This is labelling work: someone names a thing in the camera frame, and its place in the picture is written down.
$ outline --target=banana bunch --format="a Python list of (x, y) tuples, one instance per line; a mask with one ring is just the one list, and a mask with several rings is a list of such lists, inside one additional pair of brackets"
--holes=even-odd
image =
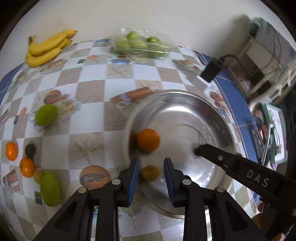
[(28, 38), (28, 51), (26, 63), (30, 67), (38, 67), (55, 58), (62, 48), (71, 44), (70, 38), (76, 34), (76, 30), (68, 29), (51, 36), (40, 44), (35, 43), (36, 36)]

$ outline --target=blue finger pad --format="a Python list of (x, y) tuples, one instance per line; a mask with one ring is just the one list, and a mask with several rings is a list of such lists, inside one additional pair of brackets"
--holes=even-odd
[(133, 196), (135, 195), (138, 173), (139, 173), (139, 160), (137, 159), (134, 170), (133, 170), (133, 174), (131, 177), (131, 182), (128, 186), (128, 205), (131, 204), (131, 202), (133, 201)]
[(175, 205), (175, 188), (174, 188), (174, 184), (173, 184), (173, 180), (172, 177), (170, 175), (170, 170), (168, 168), (168, 163), (165, 160), (163, 163), (163, 170), (165, 173), (165, 182), (167, 184), (167, 189), (168, 189), (168, 196), (170, 198), (170, 202), (172, 203), (172, 205)]

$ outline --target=black power adapter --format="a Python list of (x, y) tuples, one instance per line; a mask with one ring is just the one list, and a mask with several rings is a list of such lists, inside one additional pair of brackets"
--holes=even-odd
[(206, 82), (210, 83), (215, 76), (222, 69), (223, 61), (217, 60), (215, 58), (208, 64), (205, 70), (201, 73), (200, 77), (203, 78)]

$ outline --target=small yellow fruit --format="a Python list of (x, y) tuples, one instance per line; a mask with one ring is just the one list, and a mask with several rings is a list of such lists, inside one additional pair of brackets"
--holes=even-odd
[(141, 176), (145, 181), (153, 182), (160, 176), (160, 171), (157, 166), (148, 165), (141, 170)]
[(42, 170), (36, 170), (33, 174), (34, 181), (38, 184), (41, 182), (41, 178), (44, 172)]

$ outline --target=black clamp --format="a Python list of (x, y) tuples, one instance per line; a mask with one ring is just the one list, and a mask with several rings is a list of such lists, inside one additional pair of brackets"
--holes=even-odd
[(274, 209), (296, 216), (296, 181), (209, 144), (201, 145), (196, 154), (221, 167), (227, 175), (262, 196)]
[(174, 207), (185, 207), (183, 241), (207, 240), (205, 206), (208, 206), (212, 240), (267, 241), (260, 229), (224, 188), (201, 188), (174, 169), (170, 158), (163, 163), (169, 198)]
[(37, 234), (34, 241), (86, 241), (91, 238), (94, 206), (99, 206), (96, 240), (119, 241), (118, 207), (129, 207), (135, 193), (139, 161), (133, 158), (102, 188), (79, 188)]

